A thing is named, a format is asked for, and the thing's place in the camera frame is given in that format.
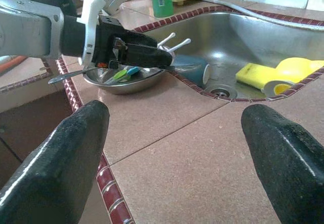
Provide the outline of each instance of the metal bowl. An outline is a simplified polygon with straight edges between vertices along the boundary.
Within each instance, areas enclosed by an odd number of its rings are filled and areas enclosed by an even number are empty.
[[[132,76],[130,81],[116,85],[106,85],[104,82],[114,76],[116,72],[118,71],[92,70],[84,74],[84,79],[88,83],[112,94],[133,94],[157,84],[165,74],[164,70],[142,68],[140,72]]]

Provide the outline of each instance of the red tile edge trim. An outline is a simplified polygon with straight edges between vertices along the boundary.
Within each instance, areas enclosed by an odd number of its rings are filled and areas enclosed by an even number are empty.
[[[231,9],[226,6],[210,6],[210,7],[198,8],[196,10],[189,11],[189,12],[182,13],[182,14],[177,14],[177,15],[171,16],[169,18],[159,20],[158,22],[149,23],[149,24],[143,25],[141,27],[135,28],[134,31],[147,32],[150,30],[157,29],[159,27],[169,25],[171,23],[179,22],[179,21],[182,21],[182,20],[185,20],[188,18],[198,16],[200,14],[207,14],[207,13],[213,13],[213,12],[224,12],[224,11],[242,14],[241,12]],[[251,9],[250,9],[250,11],[258,13],[258,14],[266,16],[266,17],[275,18],[275,19],[279,19],[279,20],[301,23],[301,24],[312,24],[312,25],[317,25],[317,26],[324,26],[324,21],[292,17],[292,16],[286,16],[286,15],[282,15],[282,14],[268,13],[268,12],[262,12],[262,11],[251,10]],[[205,92],[202,88],[198,87],[193,82],[191,82],[188,79],[184,78],[183,76],[177,74],[176,72],[172,72],[171,74],[173,76],[175,76],[176,78],[178,78],[183,83],[185,83],[186,85],[188,85],[189,87],[191,87],[192,89],[194,89],[195,91],[197,91],[198,93],[200,93],[201,95],[204,95],[206,97],[230,101],[230,102],[251,102],[251,103],[253,103],[253,102],[261,102],[261,101],[275,101],[275,100],[279,100],[279,99],[283,99],[283,98],[291,96],[292,94],[298,92],[301,88],[303,88],[304,85],[308,84],[309,82],[311,82],[313,80],[318,79],[321,75],[323,75],[324,67],[318,69],[317,71],[315,71],[314,73],[309,75],[307,78],[305,78],[304,80],[297,83],[292,88],[283,92],[281,95],[277,95],[275,97],[266,98],[266,99],[229,99],[227,97],[218,97],[217,95],[213,95],[209,92]]]
[[[44,78],[47,78],[47,77],[52,76],[53,73],[52,73],[52,71],[50,69],[50,66],[47,63],[47,61],[46,60],[42,60],[42,62],[44,64],[44,67],[46,68],[46,72],[45,73],[42,73],[40,75],[36,75],[36,76],[30,77],[30,78],[25,79],[25,80],[22,80],[22,81],[18,81],[18,82],[9,84],[9,85],[6,85],[6,86],[2,86],[2,87],[0,87],[0,94],[9,92],[9,91],[14,90],[16,88],[19,88],[21,86],[26,86],[26,85],[28,85],[30,83],[33,83],[33,82],[36,82],[36,81],[40,81],[40,80],[42,80]]]
[[[56,61],[56,65],[60,74],[68,72],[62,57]],[[83,103],[73,81],[68,79],[64,80],[63,83],[72,111],[75,112],[82,107]],[[111,223],[135,223],[104,154],[100,157],[96,180]]]

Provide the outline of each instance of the sink basin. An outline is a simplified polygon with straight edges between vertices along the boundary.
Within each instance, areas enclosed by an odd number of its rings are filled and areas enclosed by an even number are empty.
[[[289,57],[323,60],[324,33],[272,24],[231,12],[202,14],[146,32],[158,41],[177,34],[167,46],[185,38],[191,44],[177,54],[199,56],[212,68],[205,90],[230,98],[265,98],[260,90],[237,82],[235,74],[247,63],[276,67]]]

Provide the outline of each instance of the orange hose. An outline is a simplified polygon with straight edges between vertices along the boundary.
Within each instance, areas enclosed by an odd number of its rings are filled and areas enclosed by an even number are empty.
[[[1,64],[0,65],[0,73],[3,73],[4,71],[19,65],[22,63],[24,60],[26,60],[26,56],[17,56],[16,58],[12,59],[11,61],[8,61],[7,63]]]

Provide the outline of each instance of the pink tile countertop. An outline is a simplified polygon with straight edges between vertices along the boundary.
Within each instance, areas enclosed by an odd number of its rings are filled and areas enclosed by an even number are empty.
[[[236,3],[324,20],[321,12]],[[190,3],[176,11],[204,6]],[[130,29],[132,21],[123,21],[123,13],[126,18],[141,17],[135,26],[156,21],[148,0],[125,3],[116,15]],[[68,71],[80,69],[76,58],[64,60]],[[76,96],[83,104],[102,101],[111,114],[97,180],[107,196],[112,223],[126,219],[128,223],[279,223],[240,126],[242,111],[251,103],[202,96],[170,74],[155,87],[128,96],[111,95],[82,76],[72,81],[65,88],[75,108],[79,107],[73,101]],[[286,99],[262,103],[304,126],[323,144],[324,111],[319,109],[323,83],[321,75]]]

